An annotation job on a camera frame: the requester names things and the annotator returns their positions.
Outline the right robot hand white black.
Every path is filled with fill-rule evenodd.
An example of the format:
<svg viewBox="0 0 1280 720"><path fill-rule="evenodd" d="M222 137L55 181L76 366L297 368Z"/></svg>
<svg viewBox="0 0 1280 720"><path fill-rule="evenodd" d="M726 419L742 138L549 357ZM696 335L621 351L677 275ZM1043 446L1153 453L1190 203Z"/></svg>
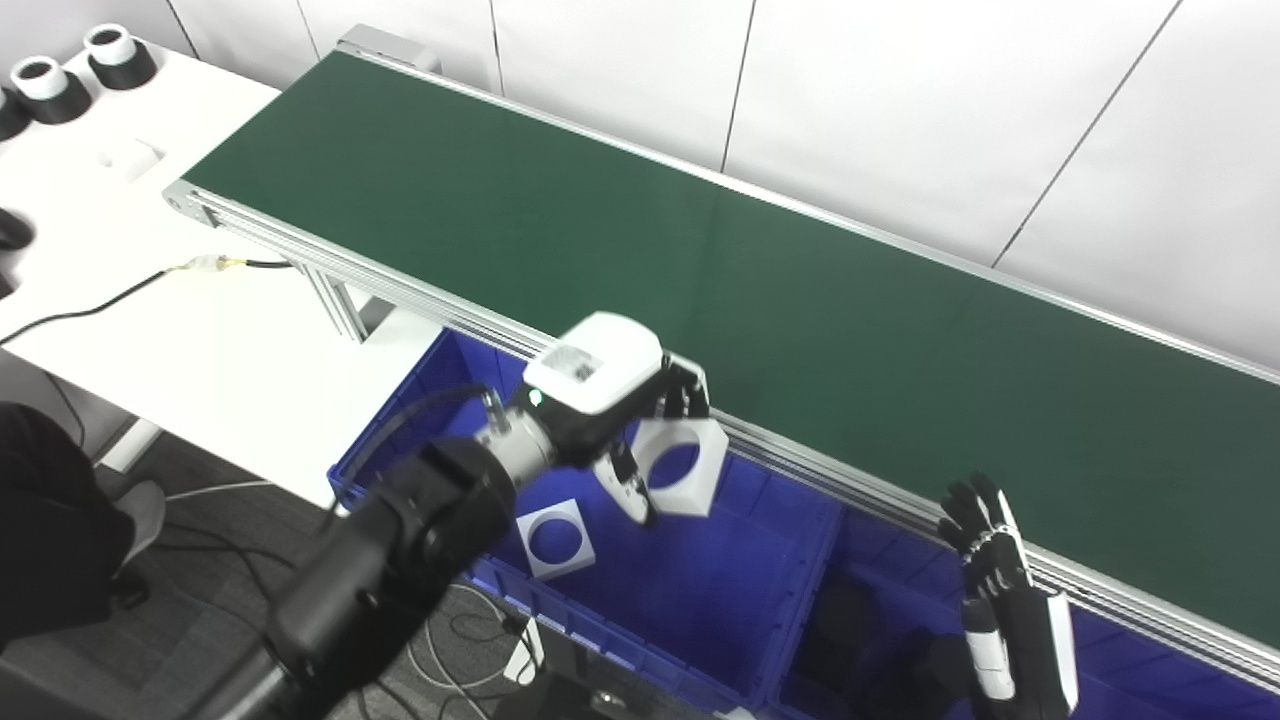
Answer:
<svg viewBox="0 0 1280 720"><path fill-rule="evenodd" d="M1004 489L975 473L941 507L937 532L960 559L974 717L1070 717L1080 698L1070 603L1034 579Z"/></svg>

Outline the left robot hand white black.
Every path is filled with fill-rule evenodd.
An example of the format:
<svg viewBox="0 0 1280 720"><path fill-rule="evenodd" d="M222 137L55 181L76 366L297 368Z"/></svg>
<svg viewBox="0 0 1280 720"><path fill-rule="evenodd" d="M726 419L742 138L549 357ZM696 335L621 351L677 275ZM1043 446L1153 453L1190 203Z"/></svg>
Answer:
<svg viewBox="0 0 1280 720"><path fill-rule="evenodd" d="M640 527L657 507L627 427L641 419L708 419L703 368L666 351L631 318L596 311L540 351L524 369L512 407L549 442L550 468L591 470L623 514Z"/></svg>

